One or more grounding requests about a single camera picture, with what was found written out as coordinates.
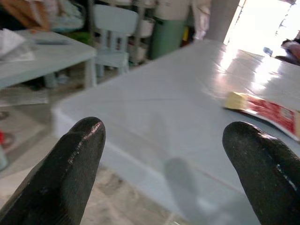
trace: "green trash bin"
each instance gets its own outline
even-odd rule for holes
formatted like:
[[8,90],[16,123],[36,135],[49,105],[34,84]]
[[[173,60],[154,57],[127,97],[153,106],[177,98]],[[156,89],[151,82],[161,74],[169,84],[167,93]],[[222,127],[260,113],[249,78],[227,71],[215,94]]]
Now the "green trash bin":
[[150,58],[157,59],[180,47],[186,22],[155,18]]

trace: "white table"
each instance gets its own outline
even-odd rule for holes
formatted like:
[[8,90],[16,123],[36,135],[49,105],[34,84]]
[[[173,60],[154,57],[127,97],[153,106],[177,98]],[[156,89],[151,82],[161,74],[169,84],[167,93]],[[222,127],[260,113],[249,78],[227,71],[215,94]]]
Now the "white table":
[[[18,34],[25,37],[36,59],[0,63],[0,89],[47,75],[46,81],[53,82],[53,72],[65,69],[80,62],[85,62],[85,86],[96,86],[94,57],[96,50],[91,46],[53,32],[38,32],[30,34],[21,30]],[[68,45],[36,45],[35,39],[67,40]]]
[[299,144],[273,127],[222,108],[230,91],[253,93],[300,109],[300,67],[204,40],[62,100],[53,110],[57,136],[78,120],[103,120],[101,162],[147,196],[201,225],[259,224],[222,146],[224,128],[250,122]]

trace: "paper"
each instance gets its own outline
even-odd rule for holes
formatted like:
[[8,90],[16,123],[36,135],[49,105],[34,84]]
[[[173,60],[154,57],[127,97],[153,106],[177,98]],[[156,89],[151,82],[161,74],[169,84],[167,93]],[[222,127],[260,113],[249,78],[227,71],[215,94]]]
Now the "paper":
[[34,59],[34,54],[24,37],[8,29],[0,30],[0,61],[15,62]]

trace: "light blue chair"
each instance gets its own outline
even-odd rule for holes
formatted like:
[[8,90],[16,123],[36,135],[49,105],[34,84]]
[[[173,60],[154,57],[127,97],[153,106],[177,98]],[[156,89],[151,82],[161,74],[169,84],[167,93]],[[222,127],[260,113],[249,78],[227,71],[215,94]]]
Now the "light blue chair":
[[103,76],[104,66],[118,68],[119,74],[128,72],[128,36],[135,31],[138,14],[118,7],[95,5],[94,18],[96,32],[101,35],[95,59],[98,75]]

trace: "concrete floor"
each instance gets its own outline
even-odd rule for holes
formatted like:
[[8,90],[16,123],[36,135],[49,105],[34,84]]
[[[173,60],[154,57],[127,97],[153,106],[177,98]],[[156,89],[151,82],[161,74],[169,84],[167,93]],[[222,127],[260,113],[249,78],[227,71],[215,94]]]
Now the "concrete floor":
[[[117,76],[115,71],[106,71],[104,78],[99,82],[105,82],[115,76]],[[44,127],[44,130],[33,141],[21,146],[22,153],[8,168],[0,172],[0,207],[13,194],[32,167],[45,157],[57,142],[58,138],[52,134],[51,107],[60,99],[82,90],[83,65],[79,64],[71,68],[70,81],[67,84],[49,90],[49,104],[20,105],[11,109],[33,118]],[[11,122],[11,126],[16,126],[14,121]],[[100,166],[81,224],[186,225],[187,223],[138,192],[110,169]]]

